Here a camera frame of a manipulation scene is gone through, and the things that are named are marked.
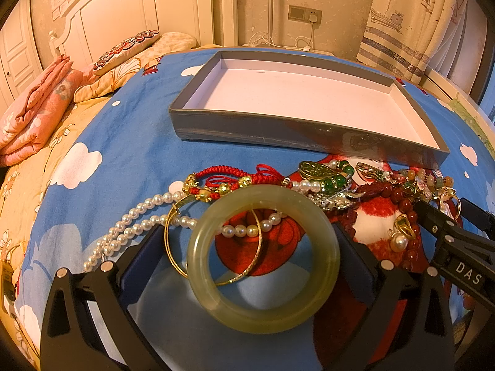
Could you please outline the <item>thin gold bangle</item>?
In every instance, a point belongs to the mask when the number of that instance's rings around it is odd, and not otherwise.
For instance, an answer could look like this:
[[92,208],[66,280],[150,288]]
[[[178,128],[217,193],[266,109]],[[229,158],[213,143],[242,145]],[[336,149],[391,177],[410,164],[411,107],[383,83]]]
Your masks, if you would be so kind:
[[[197,219],[191,217],[190,215],[186,215],[185,221],[182,221],[181,219],[184,217],[180,210],[184,206],[192,205],[197,201],[197,198],[195,195],[191,194],[183,194],[184,197],[182,197],[181,200],[179,200],[177,203],[172,203],[171,209],[167,214],[167,219],[165,220],[164,223],[164,243],[165,243],[165,254],[169,258],[169,262],[171,266],[185,279],[188,278],[187,274],[187,260],[183,258],[183,253],[181,252],[181,237],[180,237],[180,231],[176,232],[176,237],[178,240],[176,242],[173,242],[171,239],[174,236],[174,233],[171,231],[172,228],[183,228],[187,229],[188,231],[191,231],[191,221],[193,221],[193,224],[197,223]],[[228,286],[233,283],[239,282],[240,280],[244,279],[245,277],[248,277],[249,274],[252,272],[253,268],[255,265],[257,265],[259,257],[261,255],[262,251],[262,246],[263,246],[263,232],[261,231],[261,221],[259,220],[258,215],[256,215],[255,211],[252,210],[251,214],[254,217],[255,220],[255,225],[249,225],[246,227],[246,235],[245,237],[249,237],[249,230],[253,231],[253,227],[255,226],[257,228],[258,234],[255,236],[256,239],[256,250],[255,253],[252,257],[251,262],[249,265],[246,267],[245,270],[243,270],[240,273],[237,273],[236,275],[232,274],[231,278],[227,279],[224,278],[223,280],[217,281],[216,286]]]

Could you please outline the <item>green enamel gold pendant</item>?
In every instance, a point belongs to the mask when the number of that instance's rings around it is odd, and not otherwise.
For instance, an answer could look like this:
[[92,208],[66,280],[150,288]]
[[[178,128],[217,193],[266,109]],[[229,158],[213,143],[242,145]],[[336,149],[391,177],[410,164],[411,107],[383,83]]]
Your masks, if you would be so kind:
[[320,186],[322,194],[337,194],[352,185],[354,167],[348,160],[332,159],[329,163],[303,161],[298,166],[299,175]]

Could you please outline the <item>gold triple ring bangles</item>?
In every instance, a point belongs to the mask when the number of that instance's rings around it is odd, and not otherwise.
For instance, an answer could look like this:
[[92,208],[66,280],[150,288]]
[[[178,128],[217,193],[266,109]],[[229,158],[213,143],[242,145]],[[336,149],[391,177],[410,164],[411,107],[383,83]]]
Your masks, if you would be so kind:
[[443,187],[438,192],[438,209],[453,220],[458,220],[462,213],[462,201],[452,187]]

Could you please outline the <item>yellow floral duvet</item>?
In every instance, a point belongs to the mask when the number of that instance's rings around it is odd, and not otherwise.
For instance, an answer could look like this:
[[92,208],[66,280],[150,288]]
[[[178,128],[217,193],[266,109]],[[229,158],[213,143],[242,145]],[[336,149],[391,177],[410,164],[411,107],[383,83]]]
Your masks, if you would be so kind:
[[[99,97],[69,105],[44,147],[22,163],[5,168],[1,184],[1,263],[11,270],[15,294],[20,293],[20,272],[29,237],[52,174],[77,137],[109,98]],[[17,349],[39,369],[38,318],[20,300],[4,300],[1,322]]]

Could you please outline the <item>blue cartoon cloud bedsheet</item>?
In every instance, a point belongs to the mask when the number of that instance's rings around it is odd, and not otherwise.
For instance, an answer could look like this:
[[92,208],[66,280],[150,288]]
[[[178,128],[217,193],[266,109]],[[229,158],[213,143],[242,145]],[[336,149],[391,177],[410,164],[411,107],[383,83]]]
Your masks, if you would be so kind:
[[[324,370],[322,308],[336,286],[341,249],[335,224],[378,260],[410,273],[434,268],[436,238],[422,226],[415,204],[438,209],[438,192],[456,190],[494,210],[494,159],[455,112],[420,88],[397,79],[415,98],[450,152],[432,168],[290,147],[186,140],[169,108],[217,49],[167,54],[135,74],[86,126],[52,174],[28,242],[20,293],[5,299],[33,311],[40,340],[45,307],[59,269],[94,271],[164,226],[183,194],[197,201],[180,212],[197,219],[180,231],[185,279],[165,254],[128,311],[168,370]],[[349,209],[323,211],[307,196],[318,183],[299,175],[300,162],[348,160],[348,190],[364,193]],[[251,211],[261,221],[256,250]],[[451,324],[462,289],[437,270]]]

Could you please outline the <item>grey shallow cardboard box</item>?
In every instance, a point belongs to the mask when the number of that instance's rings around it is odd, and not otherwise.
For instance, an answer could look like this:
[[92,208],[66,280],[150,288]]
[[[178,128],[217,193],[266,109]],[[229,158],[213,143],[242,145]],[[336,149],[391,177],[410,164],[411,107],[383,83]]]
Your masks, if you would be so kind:
[[397,79],[333,59],[220,50],[169,108],[186,140],[290,147],[432,168],[449,148]]

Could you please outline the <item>striped cream curtain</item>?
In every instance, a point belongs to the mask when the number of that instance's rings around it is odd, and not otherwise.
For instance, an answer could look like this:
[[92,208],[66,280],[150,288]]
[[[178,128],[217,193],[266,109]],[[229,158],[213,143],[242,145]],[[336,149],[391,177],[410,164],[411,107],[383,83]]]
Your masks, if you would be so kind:
[[419,83],[466,1],[372,0],[357,60]]

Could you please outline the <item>folded pink quilt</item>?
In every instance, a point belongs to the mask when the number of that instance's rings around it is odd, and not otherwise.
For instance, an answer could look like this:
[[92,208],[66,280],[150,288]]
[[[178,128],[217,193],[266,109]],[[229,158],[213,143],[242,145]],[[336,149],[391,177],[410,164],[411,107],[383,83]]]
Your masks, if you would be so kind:
[[67,55],[57,57],[1,118],[1,166],[11,167],[36,154],[50,139],[83,73]]

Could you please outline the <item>cream floral pillow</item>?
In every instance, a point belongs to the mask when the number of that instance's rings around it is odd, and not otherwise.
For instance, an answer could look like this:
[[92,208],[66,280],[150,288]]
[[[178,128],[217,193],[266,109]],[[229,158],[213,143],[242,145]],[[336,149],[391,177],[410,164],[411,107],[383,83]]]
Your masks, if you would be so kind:
[[115,92],[124,86],[130,78],[141,70],[147,70],[158,64],[159,57],[193,49],[197,40],[181,32],[168,32],[143,51],[131,56],[115,68],[103,75],[98,75],[92,83],[80,86],[74,94],[74,103],[83,102],[96,97],[102,97]]

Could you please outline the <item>white wardrobe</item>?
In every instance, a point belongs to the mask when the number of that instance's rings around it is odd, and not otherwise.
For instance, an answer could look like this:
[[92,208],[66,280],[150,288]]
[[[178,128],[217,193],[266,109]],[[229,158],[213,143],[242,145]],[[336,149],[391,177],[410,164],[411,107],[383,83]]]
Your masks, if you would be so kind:
[[1,114],[42,72],[33,36],[30,0],[19,0],[0,32]]

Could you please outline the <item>white floor lamp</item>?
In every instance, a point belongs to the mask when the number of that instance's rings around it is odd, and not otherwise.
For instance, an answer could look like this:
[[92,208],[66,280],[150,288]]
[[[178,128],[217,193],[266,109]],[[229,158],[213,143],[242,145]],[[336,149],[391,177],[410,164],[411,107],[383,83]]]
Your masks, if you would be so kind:
[[274,47],[274,0],[250,0],[249,7],[246,16],[251,19],[251,34],[247,44]]

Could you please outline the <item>embroidered patterned pillow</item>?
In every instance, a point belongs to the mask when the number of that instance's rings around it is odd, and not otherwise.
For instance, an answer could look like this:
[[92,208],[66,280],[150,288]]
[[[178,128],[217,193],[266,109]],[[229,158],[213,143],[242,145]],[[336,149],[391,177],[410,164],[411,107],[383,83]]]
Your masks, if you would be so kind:
[[94,74],[106,74],[106,72],[148,48],[158,40],[159,36],[158,30],[146,29],[130,38],[124,39],[97,59],[92,68]]

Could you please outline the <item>white wooden headboard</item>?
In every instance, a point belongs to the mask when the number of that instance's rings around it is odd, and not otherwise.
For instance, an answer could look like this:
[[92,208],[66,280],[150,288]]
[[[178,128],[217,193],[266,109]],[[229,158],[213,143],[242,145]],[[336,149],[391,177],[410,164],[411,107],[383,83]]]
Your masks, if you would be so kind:
[[185,33],[199,45],[238,43],[237,0],[72,0],[61,17],[65,28],[50,32],[50,50],[78,69],[146,29]]

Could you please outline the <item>wall power socket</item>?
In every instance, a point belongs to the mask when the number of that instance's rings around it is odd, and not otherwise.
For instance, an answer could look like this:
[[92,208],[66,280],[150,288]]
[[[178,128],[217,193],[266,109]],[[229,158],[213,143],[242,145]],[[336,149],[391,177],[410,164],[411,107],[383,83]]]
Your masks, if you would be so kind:
[[322,11],[313,8],[290,5],[288,19],[303,23],[321,24]]

